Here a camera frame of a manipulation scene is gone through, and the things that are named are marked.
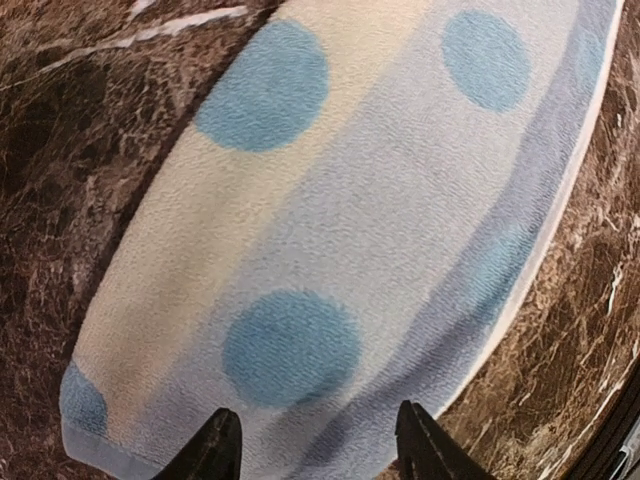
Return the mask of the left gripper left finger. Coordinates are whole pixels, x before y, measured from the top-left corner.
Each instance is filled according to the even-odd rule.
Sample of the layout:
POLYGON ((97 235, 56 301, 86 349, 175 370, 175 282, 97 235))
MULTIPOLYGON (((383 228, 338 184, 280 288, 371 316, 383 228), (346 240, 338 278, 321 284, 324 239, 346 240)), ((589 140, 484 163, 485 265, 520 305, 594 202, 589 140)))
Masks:
POLYGON ((239 416, 219 408, 153 480, 239 480, 241 459, 239 416))

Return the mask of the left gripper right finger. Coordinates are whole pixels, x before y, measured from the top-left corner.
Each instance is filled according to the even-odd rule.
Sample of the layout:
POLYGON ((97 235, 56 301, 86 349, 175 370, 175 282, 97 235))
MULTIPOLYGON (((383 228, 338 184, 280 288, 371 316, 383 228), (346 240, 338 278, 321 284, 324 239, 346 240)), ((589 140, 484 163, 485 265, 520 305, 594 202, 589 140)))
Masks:
POLYGON ((395 435, 401 479, 493 480, 417 402, 401 403, 395 435))

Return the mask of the blue polka dot towel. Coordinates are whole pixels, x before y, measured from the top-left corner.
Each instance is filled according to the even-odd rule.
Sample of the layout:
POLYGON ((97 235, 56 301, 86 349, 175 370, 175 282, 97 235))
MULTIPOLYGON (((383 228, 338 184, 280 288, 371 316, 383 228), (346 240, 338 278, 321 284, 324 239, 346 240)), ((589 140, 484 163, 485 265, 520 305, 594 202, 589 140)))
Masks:
POLYGON ((157 474, 218 408, 246 479, 371 479, 511 323, 602 101, 618 1, 287 1, 164 161, 61 383, 157 474))

